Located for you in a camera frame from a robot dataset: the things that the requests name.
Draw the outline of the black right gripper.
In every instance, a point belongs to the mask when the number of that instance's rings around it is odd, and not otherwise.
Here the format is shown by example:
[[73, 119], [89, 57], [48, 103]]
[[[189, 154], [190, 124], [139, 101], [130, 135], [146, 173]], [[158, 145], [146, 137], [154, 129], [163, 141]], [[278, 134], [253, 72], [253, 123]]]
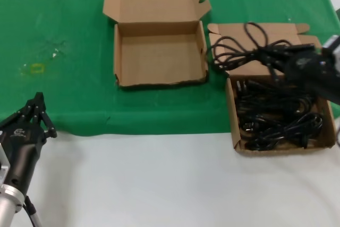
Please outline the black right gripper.
[[314, 44], [288, 46], [287, 52], [296, 55], [287, 63], [284, 51], [262, 51], [261, 64], [283, 72], [286, 80], [338, 105], [339, 57], [318, 54], [315, 50]]

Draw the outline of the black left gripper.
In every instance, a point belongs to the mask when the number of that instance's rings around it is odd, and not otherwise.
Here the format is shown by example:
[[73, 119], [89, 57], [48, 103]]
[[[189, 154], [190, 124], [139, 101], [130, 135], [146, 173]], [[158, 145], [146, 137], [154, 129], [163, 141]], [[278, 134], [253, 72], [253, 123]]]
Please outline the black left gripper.
[[57, 137], [44, 107], [43, 93], [37, 92], [21, 109], [2, 120], [1, 132], [1, 144], [10, 164], [4, 183], [26, 194], [46, 138]]

